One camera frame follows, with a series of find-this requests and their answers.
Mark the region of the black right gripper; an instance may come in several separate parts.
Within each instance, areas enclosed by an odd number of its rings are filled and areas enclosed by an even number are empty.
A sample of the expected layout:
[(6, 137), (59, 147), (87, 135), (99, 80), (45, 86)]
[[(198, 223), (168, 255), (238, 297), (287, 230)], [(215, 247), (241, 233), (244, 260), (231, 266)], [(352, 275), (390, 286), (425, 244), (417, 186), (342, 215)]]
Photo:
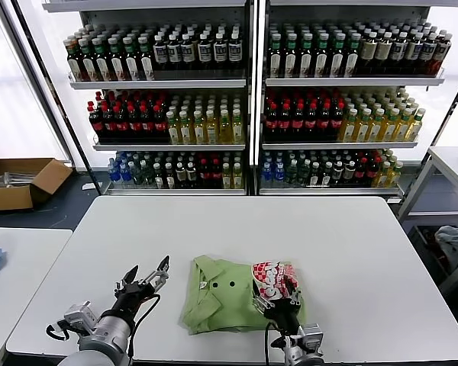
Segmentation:
[(253, 283), (253, 305), (259, 312), (263, 312), (265, 318), (272, 320), (280, 332), (297, 332), (300, 327), (298, 314), (302, 291), (293, 277), (284, 276), (283, 284), (285, 299), (269, 301), (261, 296), (258, 285)]

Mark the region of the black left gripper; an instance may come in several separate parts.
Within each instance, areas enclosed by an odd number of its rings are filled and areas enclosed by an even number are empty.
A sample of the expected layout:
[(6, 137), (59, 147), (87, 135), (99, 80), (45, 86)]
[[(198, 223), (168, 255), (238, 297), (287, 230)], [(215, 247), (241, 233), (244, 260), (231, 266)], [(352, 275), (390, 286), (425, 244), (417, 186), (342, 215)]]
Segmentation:
[(154, 271), (139, 281), (133, 282), (137, 276), (138, 266), (135, 265), (129, 270), (121, 281), (115, 284), (114, 291), (117, 293), (112, 309), (135, 317), (140, 306), (166, 284), (169, 278), (169, 260), (170, 257), (167, 255)]

